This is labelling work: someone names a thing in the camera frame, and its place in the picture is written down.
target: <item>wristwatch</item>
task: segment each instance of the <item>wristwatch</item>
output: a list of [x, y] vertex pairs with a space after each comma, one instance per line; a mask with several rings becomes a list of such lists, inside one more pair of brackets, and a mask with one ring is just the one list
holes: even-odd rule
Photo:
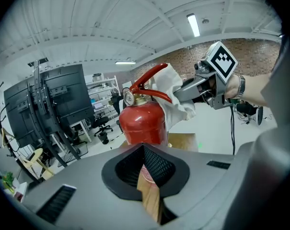
[[245, 92], [246, 80], [243, 75], [239, 75], [239, 78], [240, 78], [239, 90], [237, 92], [237, 95], [235, 96], [235, 99], [240, 99]]

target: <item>vent grille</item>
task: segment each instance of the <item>vent grille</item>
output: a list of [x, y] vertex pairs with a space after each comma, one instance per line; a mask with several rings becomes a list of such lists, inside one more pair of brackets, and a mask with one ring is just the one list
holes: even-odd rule
[[76, 191], [75, 187], [63, 185], [37, 212], [42, 219], [54, 224], [72, 195]]

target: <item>white cloth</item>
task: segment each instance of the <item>white cloth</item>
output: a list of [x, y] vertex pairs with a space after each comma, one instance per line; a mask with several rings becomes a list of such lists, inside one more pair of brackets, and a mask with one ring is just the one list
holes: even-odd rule
[[156, 73], [149, 81], [150, 89], [166, 93], [173, 103], [155, 97], [165, 114], [166, 130], [181, 120], [191, 119], [196, 115], [195, 105], [192, 101], [182, 102], [175, 97], [174, 92], [183, 84], [179, 74], [168, 64], [168, 66]]

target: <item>human arm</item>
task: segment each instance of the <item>human arm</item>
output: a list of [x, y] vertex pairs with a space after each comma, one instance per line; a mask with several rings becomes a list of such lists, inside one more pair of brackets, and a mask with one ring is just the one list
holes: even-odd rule
[[[245, 91], [240, 98], [241, 100], [260, 105], [267, 106], [261, 91], [268, 83], [269, 74], [259, 75], [255, 77], [244, 76], [245, 78]], [[234, 98], [239, 91], [240, 79], [239, 76], [233, 74], [227, 82], [227, 89], [225, 93], [226, 98]]]

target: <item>coat rack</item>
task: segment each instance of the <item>coat rack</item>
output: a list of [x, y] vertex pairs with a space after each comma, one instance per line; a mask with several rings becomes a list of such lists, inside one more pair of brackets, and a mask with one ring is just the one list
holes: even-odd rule
[[10, 145], [10, 141], [8, 141], [6, 134], [7, 132], [3, 132], [4, 129], [2, 127], [2, 122], [3, 120], [6, 118], [6, 115], [3, 117], [3, 119], [1, 120], [1, 114], [2, 112], [5, 110], [5, 108], [7, 107], [8, 103], [5, 105], [5, 107], [3, 107], [3, 109], [0, 111], [0, 132], [2, 132], [2, 143], [4, 143], [7, 148], [9, 149], [11, 156], [15, 158], [15, 161], [17, 162], [17, 164], [21, 167], [21, 169], [34, 181], [39, 183], [39, 181], [28, 171], [27, 168], [25, 168], [25, 166], [23, 165], [23, 163], [16, 157], [15, 153], [13, 152], [13, 148]]

